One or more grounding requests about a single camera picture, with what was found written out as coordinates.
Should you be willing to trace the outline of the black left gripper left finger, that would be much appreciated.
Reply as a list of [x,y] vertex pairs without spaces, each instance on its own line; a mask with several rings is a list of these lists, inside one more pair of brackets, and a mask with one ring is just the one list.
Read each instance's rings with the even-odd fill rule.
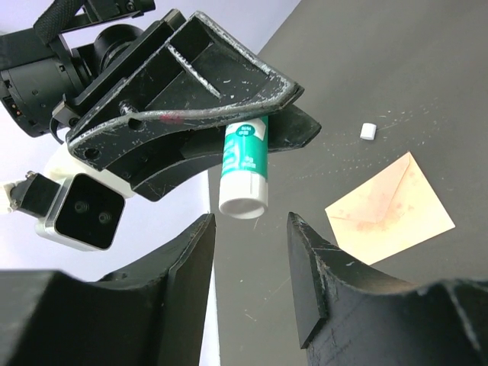
[[196,365],[216,220],[95,282],[61,271],[1,273],[3,365]]

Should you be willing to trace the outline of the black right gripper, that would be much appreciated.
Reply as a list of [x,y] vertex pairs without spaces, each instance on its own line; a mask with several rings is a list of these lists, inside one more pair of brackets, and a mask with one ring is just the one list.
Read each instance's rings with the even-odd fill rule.
[[276,113],[303,93],[202,11],[185,21],[172,9],[145,30],[111,25],[62,55],[75,88],[63,90],[51,130],[78,124],[68,151],[97,170],[166,135]]

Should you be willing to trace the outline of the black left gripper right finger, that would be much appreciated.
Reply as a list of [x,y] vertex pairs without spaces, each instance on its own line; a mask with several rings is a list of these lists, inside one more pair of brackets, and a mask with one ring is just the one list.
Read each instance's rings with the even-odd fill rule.
[[487,283],[417,285],[326,241],[299,214],[287,248],[300,347],[310,365],[485,365]]

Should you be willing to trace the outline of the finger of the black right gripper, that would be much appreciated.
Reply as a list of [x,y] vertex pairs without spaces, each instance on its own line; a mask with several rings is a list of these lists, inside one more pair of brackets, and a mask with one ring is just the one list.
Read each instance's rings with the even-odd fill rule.
[[[295,105],[268,118],[268,152],[300,149],[321,131],[321,125]],[[257,167],[262,158],[243,155],[244,136],[209,127],[159,137],[132,149],[112,164],[112,172],[129,183],[132,191],[156,202],[188,179],[223,164],[234,171],[239,162]]]

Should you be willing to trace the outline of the white green glue stick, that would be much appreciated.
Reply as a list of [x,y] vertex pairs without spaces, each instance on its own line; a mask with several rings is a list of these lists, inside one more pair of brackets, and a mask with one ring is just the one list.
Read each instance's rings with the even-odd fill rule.
[[218,207],[238,220],[268,209],[268,118],[230,124],[225,129]]

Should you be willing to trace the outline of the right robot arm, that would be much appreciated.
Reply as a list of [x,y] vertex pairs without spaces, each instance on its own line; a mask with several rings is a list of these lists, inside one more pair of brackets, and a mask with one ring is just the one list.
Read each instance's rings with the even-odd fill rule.
[[268,149],[306,146],[320,124],[303,88],[202,11],[172,9],[141,30],[152,1],[55,1],[1,38],[1,102],[38,137],[66,128],[69,153],[158,201],[222,160],[229,124],[267,117]]

